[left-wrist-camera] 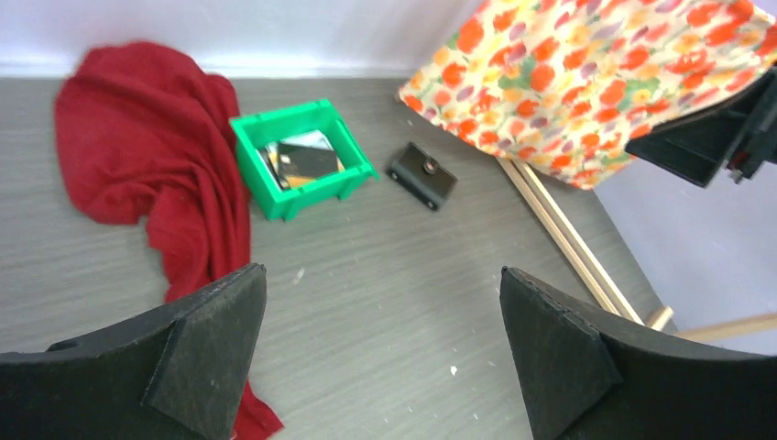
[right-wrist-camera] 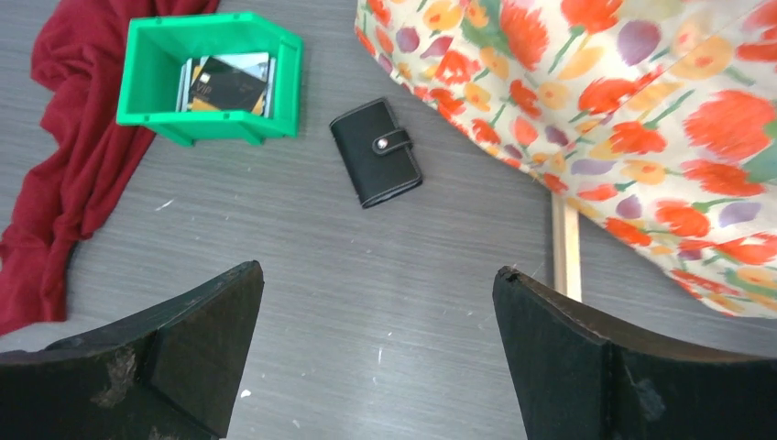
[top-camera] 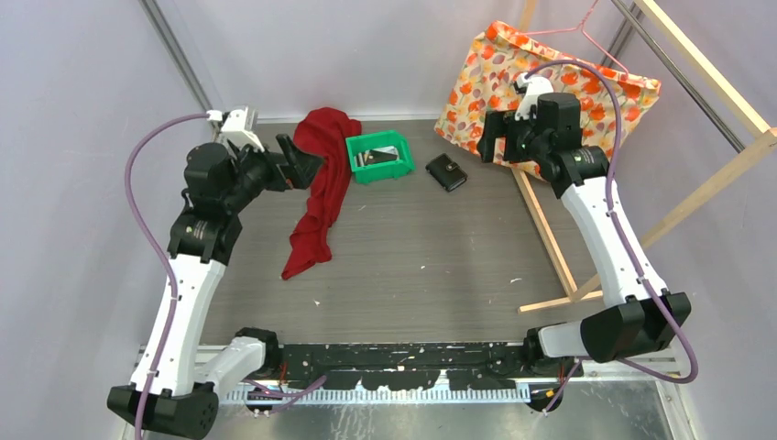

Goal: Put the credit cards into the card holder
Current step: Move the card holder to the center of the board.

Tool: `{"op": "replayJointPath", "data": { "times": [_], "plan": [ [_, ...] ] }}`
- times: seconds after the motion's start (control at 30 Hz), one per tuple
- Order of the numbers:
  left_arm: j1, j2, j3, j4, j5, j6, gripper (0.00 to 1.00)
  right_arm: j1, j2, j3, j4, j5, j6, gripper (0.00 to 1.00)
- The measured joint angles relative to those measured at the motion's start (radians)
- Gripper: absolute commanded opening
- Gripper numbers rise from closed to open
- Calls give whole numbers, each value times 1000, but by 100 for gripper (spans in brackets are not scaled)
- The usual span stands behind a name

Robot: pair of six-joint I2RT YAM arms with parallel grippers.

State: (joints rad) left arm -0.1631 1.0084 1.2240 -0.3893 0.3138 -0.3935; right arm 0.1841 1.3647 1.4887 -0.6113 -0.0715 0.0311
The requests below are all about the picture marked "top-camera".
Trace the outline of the black credit card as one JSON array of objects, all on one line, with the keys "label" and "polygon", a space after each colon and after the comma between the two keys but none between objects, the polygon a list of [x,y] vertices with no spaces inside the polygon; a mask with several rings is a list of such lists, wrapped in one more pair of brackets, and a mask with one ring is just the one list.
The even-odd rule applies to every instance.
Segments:
[{"label": "black credit card", "polygon": [[364,165],[370,166],[370,165],[377,165],[380,163],[393,162],[393,161],[396,161],[398,158],[399,156],[397,154],[392,153],[390,151],[371,149],[364,153]]}]

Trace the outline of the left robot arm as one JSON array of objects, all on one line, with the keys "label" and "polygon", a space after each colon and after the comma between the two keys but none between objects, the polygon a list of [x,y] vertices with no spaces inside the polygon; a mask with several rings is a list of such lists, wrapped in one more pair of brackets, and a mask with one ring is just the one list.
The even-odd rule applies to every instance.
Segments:
[{"label": "left robot arm", "polygon": [[113,387],[108,408],[146,431],[202,439],[220,400],[254,374],[273,378],[281,365],[274,332],[240,329],[204,366],[195,364],[215,290],[242,230],[240,212],[262,192],[307,189],[323,158],[280,134],[279,151],[256,143],[205,143],[187,155],[184,206],[162,254],[167,283],[143,357],[126,385]]}]

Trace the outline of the black card holder wallet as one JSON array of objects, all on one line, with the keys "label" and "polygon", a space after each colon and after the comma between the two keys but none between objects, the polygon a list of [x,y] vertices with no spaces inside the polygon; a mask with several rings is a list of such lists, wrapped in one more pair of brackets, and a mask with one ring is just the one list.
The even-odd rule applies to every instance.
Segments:
[{"label": "black card holder wallet", "polygon": [[468,178],[458,163],[445,153],[429,161],[425,169],[448,193],[461,187]]}]

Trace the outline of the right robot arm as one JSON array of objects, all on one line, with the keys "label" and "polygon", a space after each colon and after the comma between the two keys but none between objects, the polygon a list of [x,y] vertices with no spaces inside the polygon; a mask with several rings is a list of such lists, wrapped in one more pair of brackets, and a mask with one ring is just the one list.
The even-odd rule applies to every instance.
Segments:
[{"label": "right robot arm", "polygon": [[607,181],[606,153],[584,143],[580,119],[573,94],[544,93],[530,105],[528,116],[487,111],[478,143],[490,152],[502,138],[508,158],[539,165],[575,220],[600,278],[604,310],[528,331],[523,364],[540,377],[555,369],[560,358],[604,363],[661,351],[675,337],[670,322],[682,325],[691,312],[687,295],[670,292],[645,258],[617,186]]}]

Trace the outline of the green plastic bin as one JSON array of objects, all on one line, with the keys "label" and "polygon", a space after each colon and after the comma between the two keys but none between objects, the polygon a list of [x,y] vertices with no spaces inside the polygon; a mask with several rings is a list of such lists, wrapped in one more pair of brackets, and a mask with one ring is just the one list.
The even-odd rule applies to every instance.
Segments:
[{"label": "green plastic bin", "polygon": [[395,130],[347,137],[345,144],[359,184],[398,179],[415,171],[408,140]]}]

